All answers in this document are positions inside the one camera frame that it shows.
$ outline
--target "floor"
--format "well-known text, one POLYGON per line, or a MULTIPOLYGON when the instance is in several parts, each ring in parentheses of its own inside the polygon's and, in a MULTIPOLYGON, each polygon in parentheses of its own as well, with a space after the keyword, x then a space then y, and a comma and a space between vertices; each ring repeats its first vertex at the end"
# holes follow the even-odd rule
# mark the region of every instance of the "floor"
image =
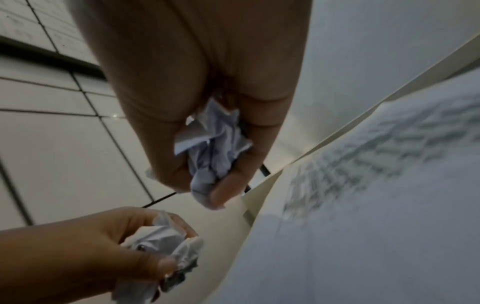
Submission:
POLYGON ((148 179, 147 157, 104 80, 0 56, 0 92, 0 229, 120 206, 165 209, 207 246, 188 292, 174 290, 162 302, 196 303, 216 287, 250 231, 241 201, 211 212, 148 179))

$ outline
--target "crumpled paper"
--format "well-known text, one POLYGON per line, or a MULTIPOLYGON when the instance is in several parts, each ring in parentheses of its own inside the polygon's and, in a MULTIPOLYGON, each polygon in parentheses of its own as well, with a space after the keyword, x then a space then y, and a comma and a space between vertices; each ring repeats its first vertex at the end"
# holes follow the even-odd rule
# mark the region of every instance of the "crumpled paper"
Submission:
MULTIPOLYGON (((242 135, 239 120, 239 110, 229 112, 211 97, 206 108, 175 136, 175 155, 188 153, 191 193, 208 209, 216 209, 210 203, 215 184, 228 174, 240 153, 252 146, 242 135)), ((151 169, 146 174, 155 179, 151 169)))
MULTIPOLYGON (((184 275, 184 269, 190 272, 192 267, 196 266, 203 246, 201 237, 185 239, 185 236, 185 231, 176 225, 166 212, 161 211, 153 221, 153 226, 139 228, 135 234, 126 238, 121 246, 173 257, 177 261, 178 271, 164 279, 170 290, 174 284, 169 282, 169 279, 181 282, 175 275, 184 275)), ((158 287, 158 282, 118 280, 111 297, 117 304, 150 304, 158 287)))

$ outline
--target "hand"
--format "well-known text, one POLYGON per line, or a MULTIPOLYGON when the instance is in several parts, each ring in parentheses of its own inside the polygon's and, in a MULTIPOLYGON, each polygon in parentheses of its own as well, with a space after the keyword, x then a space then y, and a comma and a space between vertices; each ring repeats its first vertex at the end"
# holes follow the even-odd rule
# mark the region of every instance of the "hand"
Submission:
MULTIPOLYGON (((112 291, 119 278, 160 281, 176 270, 174 259, 119 246, 157 215, 119 208, 0 232, 0 302, 68 303, 112 291)), ((169 215, 187 237, 197 235, 169 215)))
POLYGON ((220 88, 253 147, 210 195, 221 206, 262 165, 300 74, 311 0, 70 0, 157 179, 189 191, 174 136, 220 88))

